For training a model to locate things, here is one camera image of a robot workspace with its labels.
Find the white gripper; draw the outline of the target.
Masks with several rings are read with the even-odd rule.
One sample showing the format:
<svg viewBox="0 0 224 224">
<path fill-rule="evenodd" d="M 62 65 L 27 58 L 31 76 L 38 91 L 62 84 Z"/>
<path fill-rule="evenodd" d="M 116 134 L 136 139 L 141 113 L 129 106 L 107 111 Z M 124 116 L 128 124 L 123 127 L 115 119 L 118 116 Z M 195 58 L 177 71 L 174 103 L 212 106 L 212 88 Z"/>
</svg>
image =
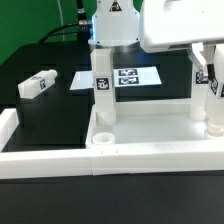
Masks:
<svg viewBox="0 0 224 224">
<path fill-rule="evenodd" d="M 224 42 L 224 0 L 143 0 L 139 28 L 140 46 L 147 53 L 191 44 L 188 57 L 203 80 L 208 77 L 203 43 Z"/>
</svg>

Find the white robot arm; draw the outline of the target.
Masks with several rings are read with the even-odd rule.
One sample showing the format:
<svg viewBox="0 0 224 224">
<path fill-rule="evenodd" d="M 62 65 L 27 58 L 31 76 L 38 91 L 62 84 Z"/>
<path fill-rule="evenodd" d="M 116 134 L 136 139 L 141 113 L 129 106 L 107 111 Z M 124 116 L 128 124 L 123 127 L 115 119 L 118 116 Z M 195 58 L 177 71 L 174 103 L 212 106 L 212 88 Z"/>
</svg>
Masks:
<svg viewBox="0 0 224 224">
<path fill-rule="evenodd" d="M 138 43 L 147 53 L 186 49 L 208 76 L 205 46 L 224 43 L 224 0 L 97 0 L 92 16 L 93 47 L 126 47 Z"/>
</svg>

